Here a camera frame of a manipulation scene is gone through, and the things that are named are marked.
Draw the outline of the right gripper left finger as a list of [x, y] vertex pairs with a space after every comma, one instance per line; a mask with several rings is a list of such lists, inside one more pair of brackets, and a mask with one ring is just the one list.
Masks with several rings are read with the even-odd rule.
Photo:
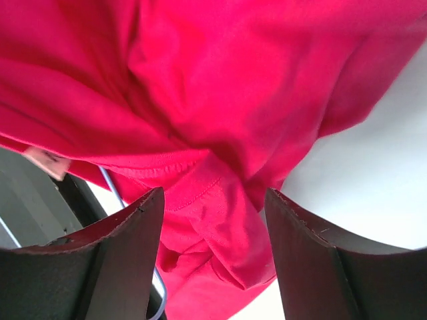
[[145, 319], [164, 191], [48, 245], [1, 250], [2, 319]]

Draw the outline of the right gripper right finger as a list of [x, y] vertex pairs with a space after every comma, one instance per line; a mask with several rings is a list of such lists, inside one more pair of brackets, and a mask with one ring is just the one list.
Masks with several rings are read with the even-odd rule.
[[286, 319], [425, 319], [426, 250], [367, 239], [278, 190], [265, 214]]

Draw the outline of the thin blue hanger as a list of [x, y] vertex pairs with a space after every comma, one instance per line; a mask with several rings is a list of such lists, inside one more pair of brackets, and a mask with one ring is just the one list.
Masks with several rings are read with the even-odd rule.
[[[109, 173], [105, 168], [101, 166], [99, 166], [99, 170], [101, 171], [101, 174], [105, 179], [105, 182], [110, 188], [110, 191], [115, 195], [118, 203], [121, 205], [121, 208], [125, 209], [127, 207], [127, 203], [124, 202], [123, 199], [121, 198], [121, 195], [119, 194], [119, 191], [117, 190]], [[149, 319], [158, 320], [158, 319], [161, 319], [163, 315], [165, 315], [165, 307], [167, 303], [167, 289], [163, 279], [161, 278], [161, 275], [159, 274], [159, 271], [157, 270], [157, 267], [154, 267], [154, 270], [153, 270], [153, 280], [155, 280], [155, 283], [152, 284], [152, 286], [155, 292], [157, 293], [157, 295], [161, 298], [161, 301], [159, 303], [159, 307], [156, 309], [155, 313], [151, 317], [149, 317]]]

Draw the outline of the pink t shirt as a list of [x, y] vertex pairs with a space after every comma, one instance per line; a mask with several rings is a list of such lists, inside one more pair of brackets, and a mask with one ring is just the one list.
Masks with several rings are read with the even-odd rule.
[[163, 187], [167, 316], [228, 319], [276, 277], [266, 190], [425, 39], [425, 1], [2, 1], [1, 146]]

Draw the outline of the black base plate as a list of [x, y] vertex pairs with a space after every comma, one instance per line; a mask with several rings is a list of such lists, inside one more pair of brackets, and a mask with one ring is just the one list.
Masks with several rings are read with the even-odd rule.
[[107, 217], [87, 183], [70, 174], [62, 181], [50, 178], [55, 189], [52, 213], [64, 234], [71, 234]]

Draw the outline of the aluminium frame rail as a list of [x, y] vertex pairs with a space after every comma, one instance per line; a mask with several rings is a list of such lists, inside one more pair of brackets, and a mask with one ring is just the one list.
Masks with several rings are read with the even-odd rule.
[[44, 245], [82, 228], [51, 178], [23, 156], [1, 150], [1, 246]]

